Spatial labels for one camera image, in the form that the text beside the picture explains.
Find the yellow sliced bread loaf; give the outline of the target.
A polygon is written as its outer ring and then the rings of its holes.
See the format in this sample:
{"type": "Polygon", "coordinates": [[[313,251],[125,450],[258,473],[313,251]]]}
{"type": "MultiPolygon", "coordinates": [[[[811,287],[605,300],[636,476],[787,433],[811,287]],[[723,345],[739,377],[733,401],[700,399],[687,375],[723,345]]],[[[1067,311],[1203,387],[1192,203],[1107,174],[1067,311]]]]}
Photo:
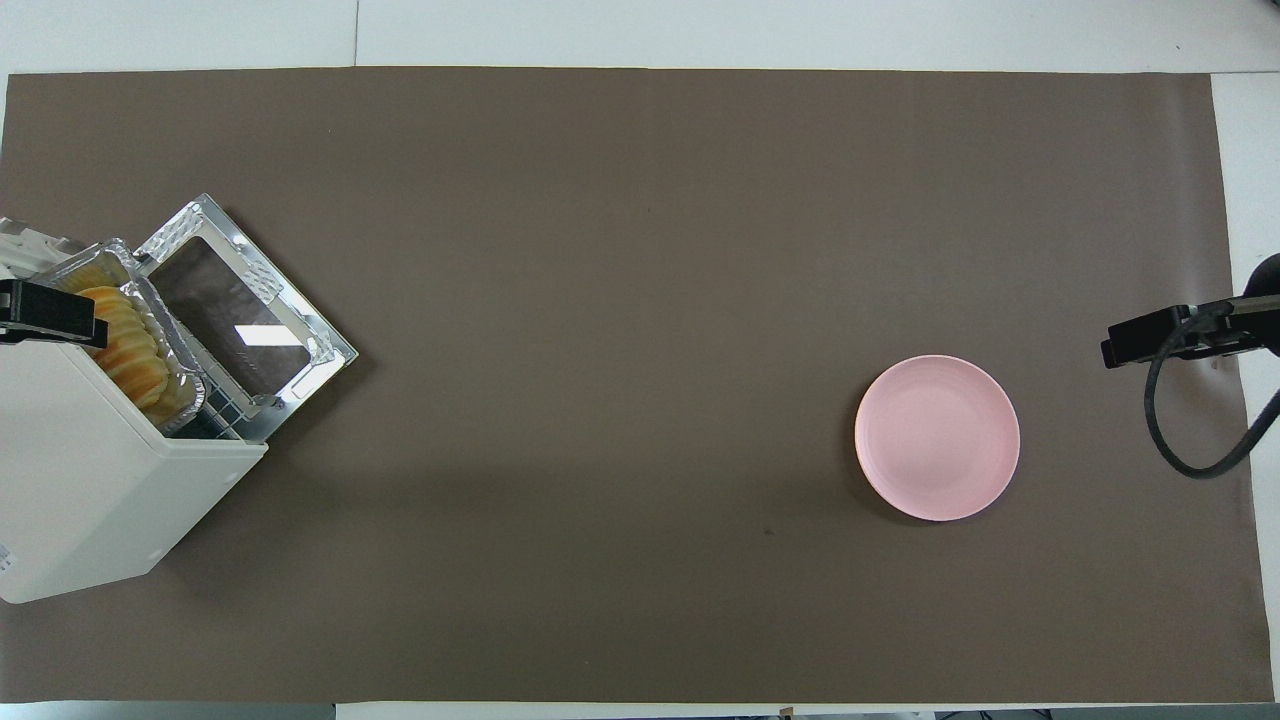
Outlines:
{"type": "Polygon", "coordinates": [[[133,302],[118,288],[96,286],[77,293],[93,301],[93,316],[108,325],[108,343],[88,355],[141,411],[150,411],[169,384],[170,372],[157,341],[133,302]]]}

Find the aluminium foil tray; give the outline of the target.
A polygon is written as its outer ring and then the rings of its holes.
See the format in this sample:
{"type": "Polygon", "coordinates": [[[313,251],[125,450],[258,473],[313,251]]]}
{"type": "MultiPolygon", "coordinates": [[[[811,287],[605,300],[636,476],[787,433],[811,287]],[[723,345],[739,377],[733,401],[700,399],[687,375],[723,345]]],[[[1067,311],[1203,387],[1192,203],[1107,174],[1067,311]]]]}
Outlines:
{"type": "Polygon", "coordinates": [[[96,243],[35,274],[33,279],[37,284],[74,295],[96,286],[122,291],[143,316],[170,372],[160,401],[150,411],[140,411],[164,436],[174,436],[195,418],[207,392],[204,369],[180,337],[177,320],[159,292],[142,275],[140,261],[122,241],[96,243]]]}

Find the white toaster oven body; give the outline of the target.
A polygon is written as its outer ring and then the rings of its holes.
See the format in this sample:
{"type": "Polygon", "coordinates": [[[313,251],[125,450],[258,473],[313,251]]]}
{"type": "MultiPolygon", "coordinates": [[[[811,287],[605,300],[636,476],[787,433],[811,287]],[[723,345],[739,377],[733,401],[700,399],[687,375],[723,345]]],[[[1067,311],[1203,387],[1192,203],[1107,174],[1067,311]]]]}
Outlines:
{"type": "Polygon", "coordinates": [[[164,436],[74,345],[0,345],[0,600],[151,571],[266,450],[164,436]]]}

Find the pink round plate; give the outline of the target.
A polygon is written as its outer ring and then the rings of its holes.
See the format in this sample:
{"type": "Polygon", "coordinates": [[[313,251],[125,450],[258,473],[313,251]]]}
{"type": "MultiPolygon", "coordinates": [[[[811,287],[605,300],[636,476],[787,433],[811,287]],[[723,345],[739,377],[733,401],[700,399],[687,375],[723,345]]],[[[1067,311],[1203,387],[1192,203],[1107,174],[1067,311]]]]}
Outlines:
{"type": "Polygon", "coordinates": [[[861,396],[852,448],[869,487],[923,521],[987,510],[1010,487],[1021,428],[1005,388],[968,360],[932,354],[884,369],[861,396]]]}

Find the brown table mat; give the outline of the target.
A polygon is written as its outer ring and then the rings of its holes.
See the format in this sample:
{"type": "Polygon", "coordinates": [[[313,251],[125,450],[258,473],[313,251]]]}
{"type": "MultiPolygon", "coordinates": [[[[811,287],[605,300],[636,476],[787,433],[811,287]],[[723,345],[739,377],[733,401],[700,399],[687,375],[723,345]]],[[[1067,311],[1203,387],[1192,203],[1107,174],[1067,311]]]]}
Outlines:
{"type": "Polygon", "coordinates": [[[211,195],[358,350],[138,579],[0,609],[0,702],[1258,702],[1247,470],[1119,322],[1233,291],[1206,76],[18,76],[0,214],[211,195]],[[987,510],[852,448],[908,357],[1021,428],[987,510]]]}

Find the glass oven door, foil frame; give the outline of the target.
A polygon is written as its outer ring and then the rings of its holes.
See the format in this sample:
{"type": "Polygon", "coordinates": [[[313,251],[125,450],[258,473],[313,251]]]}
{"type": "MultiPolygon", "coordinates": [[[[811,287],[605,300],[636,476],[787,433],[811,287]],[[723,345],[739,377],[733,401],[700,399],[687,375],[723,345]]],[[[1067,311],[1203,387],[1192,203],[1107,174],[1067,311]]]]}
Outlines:
{"type": "Polygon", "coordinates": [[[209,193],[137,250],[205,380],[252,398],[241,433],[264,445],[358,356],[209,193]]]}

